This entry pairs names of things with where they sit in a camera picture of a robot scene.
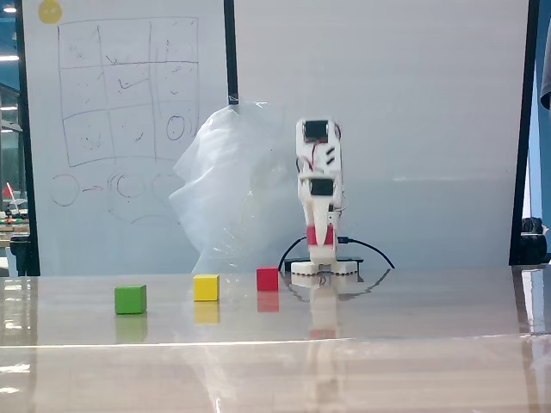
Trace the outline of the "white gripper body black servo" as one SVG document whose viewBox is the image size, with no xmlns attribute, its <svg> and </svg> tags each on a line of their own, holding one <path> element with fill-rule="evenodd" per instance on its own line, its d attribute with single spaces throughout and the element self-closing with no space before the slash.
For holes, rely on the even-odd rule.
<svg viewBox="0 0 551 413">
<path fill-rule="evenodd" d="M 340 175 L 305 174 L 298 177 L 298 196 L 301 204 L 324 200 L 329 203 L 330 210 L 342 212 L 344 210 L 343 179 Z"/>
</svg>

